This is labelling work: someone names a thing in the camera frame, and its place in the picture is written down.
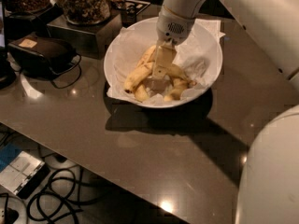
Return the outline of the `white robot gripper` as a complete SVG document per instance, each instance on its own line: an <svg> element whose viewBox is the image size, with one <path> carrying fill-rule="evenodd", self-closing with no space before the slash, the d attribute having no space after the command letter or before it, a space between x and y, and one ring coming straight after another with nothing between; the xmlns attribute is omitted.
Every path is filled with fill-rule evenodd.
<svg viewBox="0 0 299 224"><path fill-rule="evenodd" d="M158 39L179 45L188 38L194 22L195 19L182 18L166 6L162 6L156 24ZM177 51L172 45L160 45L156 50L152 76L156 79L164 78L166 69L172 64L176 55Z"/></svg>

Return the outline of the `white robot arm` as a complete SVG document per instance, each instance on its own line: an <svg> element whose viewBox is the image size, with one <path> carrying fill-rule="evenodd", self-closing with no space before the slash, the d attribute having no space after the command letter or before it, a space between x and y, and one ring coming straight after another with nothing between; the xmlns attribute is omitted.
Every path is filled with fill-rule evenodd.
<svg viewBox="0 0 299 224"><path fill-rule="evenodd" d="M164 0L162 41L180 44L206 0ZM252 46L299 88L299 0L219 0ZM239 183L235 224L299 224L299 105L268 122L250 146Z"/></svg>

